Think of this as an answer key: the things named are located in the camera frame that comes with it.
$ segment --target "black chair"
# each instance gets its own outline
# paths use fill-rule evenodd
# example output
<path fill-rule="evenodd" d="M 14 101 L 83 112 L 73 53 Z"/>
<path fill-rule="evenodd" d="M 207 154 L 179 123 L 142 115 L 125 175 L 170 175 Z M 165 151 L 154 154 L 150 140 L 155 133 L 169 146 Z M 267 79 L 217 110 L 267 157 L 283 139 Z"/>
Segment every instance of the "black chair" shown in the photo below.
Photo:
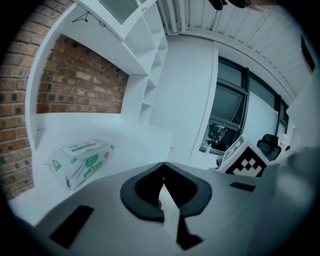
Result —
<path fill-rule="evenodd" d="M 281 147 L 278 146 L 278 137 L 266 134 L 258 141 L 256 146 L 268 158 L 269 161 L 275 160 L 281 153 Z"/>

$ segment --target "wipes package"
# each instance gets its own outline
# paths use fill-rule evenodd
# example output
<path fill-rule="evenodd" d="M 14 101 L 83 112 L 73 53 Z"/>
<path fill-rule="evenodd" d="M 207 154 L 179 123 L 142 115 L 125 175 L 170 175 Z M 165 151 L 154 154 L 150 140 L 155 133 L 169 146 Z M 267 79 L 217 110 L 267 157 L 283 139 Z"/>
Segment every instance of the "wipes package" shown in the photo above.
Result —
<path fill-rule="evenodd" d="M 48 165 L 63 188 L 75 190 L 109 159 L 113 150 L 111 143 L 89 139 L 53 152 L 48 158 Z"/>

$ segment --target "chair headrest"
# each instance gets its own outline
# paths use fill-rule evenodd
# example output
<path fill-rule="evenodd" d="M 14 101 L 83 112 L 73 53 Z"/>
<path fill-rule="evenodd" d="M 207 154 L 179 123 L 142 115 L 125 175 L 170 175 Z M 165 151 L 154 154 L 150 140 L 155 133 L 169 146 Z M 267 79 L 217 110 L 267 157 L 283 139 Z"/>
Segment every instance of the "chair headrest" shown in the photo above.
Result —
<path fill-rule="evenodd" d="M 271 134 L 265 134 L 262 138 L 263 142 L 266 142 L 269 145 L 278 146 L 278 137 Z"/>

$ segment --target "ceiling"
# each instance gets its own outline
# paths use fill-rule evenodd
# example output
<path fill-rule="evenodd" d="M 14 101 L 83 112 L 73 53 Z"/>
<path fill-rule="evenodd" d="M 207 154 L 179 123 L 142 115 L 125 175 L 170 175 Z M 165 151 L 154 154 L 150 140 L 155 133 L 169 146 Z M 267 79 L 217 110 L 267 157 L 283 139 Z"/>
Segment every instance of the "ceiling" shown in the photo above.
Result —
<path fill-rule="evenodd" d="M 167 0 L 162 3 L 170 33 L 172 33 Z M 216 11 L 208 0 L 182 0 L 186 30 L 199 28 L 214 36 L 227 37 L 252 54 L 268 62 L 269 70 L 278 73 L 279 81 L 292 98 L 301 91 L 309 78 L 305 60 L 301 54 L 301 28 L 281 6 L 268 6 L 263 11 L 240 9 L 228 3 L 222 11 Z M 179 1 L 173 0 L 177 33 L 181 30 Z"/>

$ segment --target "black window frame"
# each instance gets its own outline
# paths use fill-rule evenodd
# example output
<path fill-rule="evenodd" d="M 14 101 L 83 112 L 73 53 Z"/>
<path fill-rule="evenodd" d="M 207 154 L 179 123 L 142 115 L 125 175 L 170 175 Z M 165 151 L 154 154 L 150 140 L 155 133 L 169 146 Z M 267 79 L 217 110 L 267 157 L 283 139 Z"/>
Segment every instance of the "black window frame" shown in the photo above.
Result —
<path fill-rule="evenodd" d="M 227 90 L 233 90 L 236 91 L 239 94 L 243 94 L 244 97 L 244 106 L 243 106 L 243 113 L 242 113 L 242 120 L 240 124 L 236 124 L 224 119 L 221 119 L 219 117 L 210 115 L 210 118 L 208 120 L 208 123 L 225 126 L 228 129 L 231 129 L 233 131 L 236 131 L 237 134 L 233 139 L 233 142 L 238 139 L 240 135 L 242 135 L 246 120 L 248 116 L 248 108 L 249 108 L 249 99 L 250 99 L 250 77 L 256 80 L 259 84 L 261 84 L 265 89 L 267 89 L 269 92 L 271 92 L 274 97 L 274 106 L 273 109 L 278 112 L 277 121 L 276 121 L 276 128 L 274 134 L 278 136 L 279 131 L 279 125 L 280 123 L 285 126 L 285 133 L 288 131 L 288 123 L 289 123 L 289 116 L 287 115 L 286 111 L 288 109 L 288 105 L 284 102 L 284 100 L 281 98 L 279 94 L 276 93 L 274 89 L 272 89 L 264 80 L 262 80 L 259 76 L 252 73 L 249 68 L 243 67 L 227 58 L 219 56 L 218 58 L 219 63 L 223 63 L 225 65 L 231 66 L 234 69 L 237 69 L 241 71 L 241 87 L 239 85 L 233 84 L 231 82 L 228 82 L 224 79 L 218 78 L 216 81 L 217 86 L 225 87 Z M 284 106 L 284 118 L 281 116 L 281 104 Z M 200 147 L 199 151 L 205 152 L 206 148 Z M 217 150 L 217 149 L 210 149 L 210 153 L 214 155 L 223 155 L 224 152 Z"/>

